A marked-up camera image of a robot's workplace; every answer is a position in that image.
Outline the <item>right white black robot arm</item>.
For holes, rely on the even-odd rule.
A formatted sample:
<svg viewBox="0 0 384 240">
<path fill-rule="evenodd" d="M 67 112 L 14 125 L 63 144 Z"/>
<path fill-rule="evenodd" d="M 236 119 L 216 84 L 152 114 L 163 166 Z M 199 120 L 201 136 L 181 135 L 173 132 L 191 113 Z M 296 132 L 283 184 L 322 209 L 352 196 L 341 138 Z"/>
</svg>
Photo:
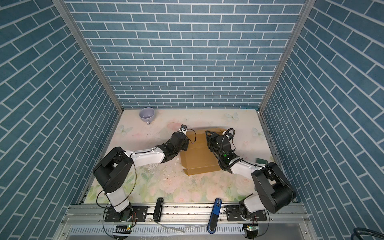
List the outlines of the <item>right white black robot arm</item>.
<svg viewBox="0 0 384 240">
<path fill-rule="evenodd" d="M 238 156 L 232 148 L 234 136 L 233 128 L 222 134 L 206 131 L 208 149 L 217 158 L 220 168 L 254 182 L 256 193 L 239 202 L 241 216 L 250 219 L 255 212 L 264 210 L 275 214 L 296 198 L 294 188 L 276 163 L 249 163 Z"/>
</svg>

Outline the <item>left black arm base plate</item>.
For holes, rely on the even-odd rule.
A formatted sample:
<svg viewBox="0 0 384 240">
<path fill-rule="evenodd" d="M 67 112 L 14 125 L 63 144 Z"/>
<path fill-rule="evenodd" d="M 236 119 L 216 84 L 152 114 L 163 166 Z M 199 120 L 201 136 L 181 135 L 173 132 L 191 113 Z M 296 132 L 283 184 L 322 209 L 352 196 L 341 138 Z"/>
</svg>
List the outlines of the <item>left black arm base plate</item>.
<svg viewBox="0 0 384 240">
<path fill-rule="evenodd" d="M 145 222 L 148 212 L 148 206 L 131 206 L 121 212 L 117 212 L 113 207 L 104 210 L 104 221 L 107 223 L 137 223 Z"/>
</svg>

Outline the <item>brown cardboard paper box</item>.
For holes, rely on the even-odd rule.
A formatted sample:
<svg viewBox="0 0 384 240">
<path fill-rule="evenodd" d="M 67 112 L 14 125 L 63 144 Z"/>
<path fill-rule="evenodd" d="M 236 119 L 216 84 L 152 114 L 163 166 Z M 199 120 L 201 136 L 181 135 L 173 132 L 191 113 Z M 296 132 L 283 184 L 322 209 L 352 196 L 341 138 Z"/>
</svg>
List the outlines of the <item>brown cardboard paper box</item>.
<svg viewBox="0 0 384 240">
<path fill-rule="evenodd" d="M 208 148 L 206 130 L 217 134 L 222 134 L 225 131 L 222 128 L 196 130 L 196 141 L 193 144 L 189 143 L 187 151 L 180 153 L 184 172 L 188 176 L 221 170 L 217 158 Z"/>
</svg>

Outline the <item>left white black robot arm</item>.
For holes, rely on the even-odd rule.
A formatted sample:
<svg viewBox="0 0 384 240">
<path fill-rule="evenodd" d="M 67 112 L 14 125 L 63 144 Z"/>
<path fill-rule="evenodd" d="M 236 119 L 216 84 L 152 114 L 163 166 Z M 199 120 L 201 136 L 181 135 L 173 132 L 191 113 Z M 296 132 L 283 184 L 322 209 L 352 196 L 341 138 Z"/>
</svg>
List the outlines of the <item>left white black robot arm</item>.
<svg viewBox="0 0 384 240">
<path fill-rule="evenodd" d="M 125 151 L 121 147 L 115 147 L 94 166 L 93 175 L 116 213 L 131 214 L 133 211 L 129 201 L 130 194 L 123 188 L 131 168 L 164 164 L 173 160 L 181 151 L 188 149 L 190 139 L 186 132 L 187 130 L 180 129 L 165 143 L 147 150 Z"/>
</svg>

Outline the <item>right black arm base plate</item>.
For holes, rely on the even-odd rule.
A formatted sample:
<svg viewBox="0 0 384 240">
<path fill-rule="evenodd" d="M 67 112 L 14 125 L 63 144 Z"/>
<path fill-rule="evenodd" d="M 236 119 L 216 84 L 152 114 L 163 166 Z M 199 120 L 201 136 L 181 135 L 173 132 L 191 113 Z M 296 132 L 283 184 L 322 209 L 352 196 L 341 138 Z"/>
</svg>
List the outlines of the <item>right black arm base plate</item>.
<svg viewBox="0 0 384 240">
<path fill-rule="evenodd" d="M 245 207 L 239 205 L 225 205 L 223 210 L 227 216 L 227 221 L 267 221 L 267 215 L 265 210 L 256 211 L 250 213 Z"/>
</svg>

